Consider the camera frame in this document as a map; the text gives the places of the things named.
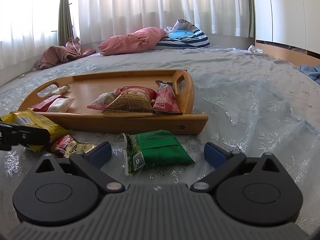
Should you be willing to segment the yellow snack packet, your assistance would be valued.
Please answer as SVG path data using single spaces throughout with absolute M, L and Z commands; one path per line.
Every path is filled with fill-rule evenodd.
M 56 124 L 41 114 L 33 112 L 32 110 L 9 113 L 8 115 L 2 116 L 1 121 L 7 124 L 17 124 L 21 126 L 46 129 L 50 133 L 50 143 L 69 133 L 69 131 L 64 129 L 62 126 Z M 25 147 L 34 152 L 40 152 L 50 143 L 43 146 L 30 145 Z

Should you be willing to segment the red gold mini packet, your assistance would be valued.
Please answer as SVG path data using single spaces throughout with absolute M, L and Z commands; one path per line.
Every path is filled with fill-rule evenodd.
M 68 134 L 54 142 L 50 150 L 58 158 L 69 158 L 70 155 L 76 152 L 87 153 L 95 147 L 96 146 L 94 144 L 78 142 L 71 135 Z

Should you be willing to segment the dark red wafer packet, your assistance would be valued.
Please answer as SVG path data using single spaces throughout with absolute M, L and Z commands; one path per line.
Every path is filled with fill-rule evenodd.
M 49 106 L 56 100 L 56 99 L 64 99 L 65 96 L 63 95 L 53 95 L 53 96 L 50 96 L 48 98 L 46 98 L 45 100 L 31 106 L 31 107 L 28 107 L 28 110 L 32 110 L 34 112 L 46 112 L 49 108 Z

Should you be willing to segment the green snack packet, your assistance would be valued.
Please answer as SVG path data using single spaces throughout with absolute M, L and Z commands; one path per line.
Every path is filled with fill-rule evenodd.
M 191 164 L 195 161 L 169 131 L 124 133 L 123 137 L 125 141 L 125 174 L 127 176 L 135 176 L 142 169 Z

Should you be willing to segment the white marshmallow packet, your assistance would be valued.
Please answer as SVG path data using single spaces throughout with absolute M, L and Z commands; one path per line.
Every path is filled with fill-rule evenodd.
M 47 112 L 66 113 L 74 101 L 75 101 L 75 98 L 57 98 L 48 107 Z

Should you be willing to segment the clear red biscuit packet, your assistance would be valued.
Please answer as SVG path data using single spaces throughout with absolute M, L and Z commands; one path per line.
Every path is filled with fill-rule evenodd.
M 116 93 L 106 92 L 100 94 L 97 99 L 95 99 L 90 105 L 87 106 L 88 109 L 94 110 L 104 110 L 110 103 L 116 99 Z

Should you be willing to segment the beige cookie bar packet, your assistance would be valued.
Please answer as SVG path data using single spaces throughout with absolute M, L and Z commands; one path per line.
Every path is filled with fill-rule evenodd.
M 65 85 L 65 86 L 59 87 L 59 88 L 53 90 L 52 92 L 50 92 L 48 96 L 63 95 L 67 91 L 69 91 L 70 87 L 71 87 L 70 85 Z

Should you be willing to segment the red nut snack bag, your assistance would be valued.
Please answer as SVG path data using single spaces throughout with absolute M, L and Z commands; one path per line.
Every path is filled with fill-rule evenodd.
M 144 118 L 156 116 L 152 101 L 157 93 L 147 87 L 125 86 L 112 90 L 116 93 L 116 99 L 104 110 L 103 116 L 114 116 L 119 118 Z

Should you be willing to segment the light blue bed sheet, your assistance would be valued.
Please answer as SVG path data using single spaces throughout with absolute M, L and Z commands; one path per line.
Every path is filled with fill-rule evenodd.
M 272 152 L 303 193 L 297 224 L 309 234 L 319 227 L 319 85 L 288 62 L 215 47 L 95 54 L 3 85 L 1 115 L 17 110 L 35 88 L 58 77 L 140 69 L 184 69 L 193 78 L 192 112 L 206 114 L 209 119 L 200 134 L 178 140 L 195 163 L 156 167 L 129 177 L 124 172 L 121 134 L 73 132 L 80 142 L 111 143 L 112 159 L 104 172 L 124 185 L 192 184 L 213 170 L 203 157 L 207 142 L 252 157 Z

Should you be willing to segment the wooden serving tray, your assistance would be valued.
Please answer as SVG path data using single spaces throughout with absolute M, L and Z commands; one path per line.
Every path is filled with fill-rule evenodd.
M 160 81 L 172 85 L 176 99 L 167 112 L 153 108 Z M 44 99 L 39 92 L 51 85 L 69 85 L 64 96 L 74 102 L 65 113 L 41 114 L 65 129 L 127 134 L 163 129 L 172 134 L 199 134 L 208 121 L 208 115 L 192 113 L 194 84 L 185 70 L 130 70 L 60 77 L 37 87 L 18 110 L 26 111 L 41 103 Z

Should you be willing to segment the grey green drape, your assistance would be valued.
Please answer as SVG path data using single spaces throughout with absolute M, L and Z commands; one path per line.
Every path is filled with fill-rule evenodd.
M 69 0 L 60 0 L 57 30 L 59 46 L 65 46 L 70 38 L 73 38 L 73 29 Z

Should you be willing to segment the blue clothes pile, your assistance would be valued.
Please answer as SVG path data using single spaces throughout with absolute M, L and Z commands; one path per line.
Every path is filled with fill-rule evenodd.
M 312 67 L 307 64 L 301 64 L 299 71 L 320 85 L 320 64 L 318 64 L 316 67 Z

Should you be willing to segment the white sheer curtain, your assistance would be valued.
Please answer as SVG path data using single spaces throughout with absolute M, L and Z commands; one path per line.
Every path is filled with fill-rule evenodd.
M 60 0 L 1 0 L 1 69 L 58 45 Z M 69 0 L 73 36 L 84 44 L 179 18 L 205 33 L 252 37 L 253 0 Z

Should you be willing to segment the pink pillow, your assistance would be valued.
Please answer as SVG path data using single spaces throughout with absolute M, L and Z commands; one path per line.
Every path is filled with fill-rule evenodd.
M 102 42 L 98 48 L 104 56 L 140 53 L 155 48 L 165 36 L 163 29 L 147 27 L 127 35 L 112 36 Z

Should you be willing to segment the white wardrobe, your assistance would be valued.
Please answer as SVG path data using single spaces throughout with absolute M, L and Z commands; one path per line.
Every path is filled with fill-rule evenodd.
M 319 0 L 254 0 L 256 39 L 319 53 Z

